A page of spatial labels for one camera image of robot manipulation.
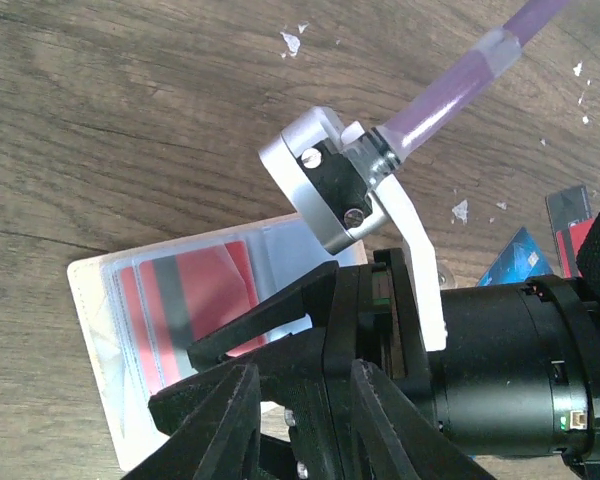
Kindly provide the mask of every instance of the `wooden table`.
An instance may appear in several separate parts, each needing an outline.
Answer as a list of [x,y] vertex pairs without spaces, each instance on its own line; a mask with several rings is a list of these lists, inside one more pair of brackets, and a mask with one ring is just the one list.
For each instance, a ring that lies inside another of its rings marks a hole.
[[[521,4],[0,1],[0,479],[120,476],[69,262],[291,212],[260,146],[315,104],[382,123]],[[280,31],[305,21],[282,58]],[[399,178],[461,286],[522,225],[555,264],[545,195],[584,182],[600,208],[600,0],[565,11]],[[490,462],[571,478],[557,459]]]

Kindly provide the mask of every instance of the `chipped paint spot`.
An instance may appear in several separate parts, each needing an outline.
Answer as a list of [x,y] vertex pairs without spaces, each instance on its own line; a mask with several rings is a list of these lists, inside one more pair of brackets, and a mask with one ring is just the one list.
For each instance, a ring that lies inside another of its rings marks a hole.
[[295,57],[298,55],[298,50],[300,49],[300,39],[291,33],[287,33],[284,30],[280,32],[282,38],[287,43],[287,48],[289,49],[289,55]]
[[466,225],[469,221],[469,202],[465,198],[458,205],[451,209],[451,213],[458,219],[462,220],[462,224]]

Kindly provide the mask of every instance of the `screw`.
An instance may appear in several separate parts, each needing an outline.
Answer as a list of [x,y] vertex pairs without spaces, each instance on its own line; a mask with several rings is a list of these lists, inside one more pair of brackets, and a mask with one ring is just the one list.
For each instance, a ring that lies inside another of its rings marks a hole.
[[296,417],[293,415],[293,410],[288,408],[284,409],[284,423],[287,424],[287,427],[296,426]]
[[322,154],[316,148],[307,148],[300,156],[305,168],[316,168],[322,163]]
[[344,224],[347,228],[356,228],[364,222],[364,212],[359,208],[350,208],[344,214]]
[[309,478],[309,470],[307,470],[307,466],[304,463],[298,462],[298,465],[296,467],[296,470],[298,472],[298,478],[300,478],[301,480],[306,480],[307,478]]

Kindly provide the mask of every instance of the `wood grain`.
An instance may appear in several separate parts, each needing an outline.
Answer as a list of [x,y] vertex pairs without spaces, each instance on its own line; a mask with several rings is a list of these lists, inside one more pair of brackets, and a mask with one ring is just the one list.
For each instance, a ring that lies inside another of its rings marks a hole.
[[[0,1],[0,479],[120,475],[71,260],[291,212],[260,146],[315,104],[383,121],[521,4]],[[279,32],[304,21],[283,59]],[[555,264],[544,196],[584,182],[600,208],[600,0],[549,25],[399,178],[461,286],[522,225]],[[452,224],[465,198],[469,222]],[[396,241],[386,228],[367,246]]]

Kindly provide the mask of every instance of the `red stripe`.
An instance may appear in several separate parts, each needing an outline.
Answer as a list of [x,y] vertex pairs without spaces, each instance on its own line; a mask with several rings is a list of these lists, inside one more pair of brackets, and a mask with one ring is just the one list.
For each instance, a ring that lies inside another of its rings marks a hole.
[[142,365],[147,388],[149,389],[149,394],[154,395],[162,389],[162,380],[160,379],[158,367],[156,367],[156,363],[153,360],[149,333],[144,322],[140,293],[138,292],[136,277],[132,267],[124,268],[120,271],[120,282],[122,283],[122,290],[124,291],[127,308],[129,309],[131,327],[136,339],[136,345],[138,346],[140,364]]
[[169,336],[169,326],[162,308],[162,299],[160,298],[160,289],[156,280],[156,272],[151,261],[143,262],[138,268],[140,279],[144,288],[145,300],[151,317],[151,325],[156,336],[158,344],[158,354],[162,373],[166,385],[173,385],[181,379],[176,363],[176,356],[173,351],[173,344]]
[[569,268],[569,258],[567,257],[567,249],[564,246],[564,238],[562,232],[556,232],[556,240],[558,241],[558,254],[560,255],[560,263],[562,264],[562,272],[566,278],[571,276],[571,268]]
[[[242,243],[242,248],[232,247],[233,255],[229,257],[224,245],[176,256],[196,339],[216,331],[257,304],[253,275],[245,278],[242,273],[246,276],[250,270],[246,246],[243,242],[235,243]],[[264,338],[256,338],[229,353],[240,355],[263,343]]]

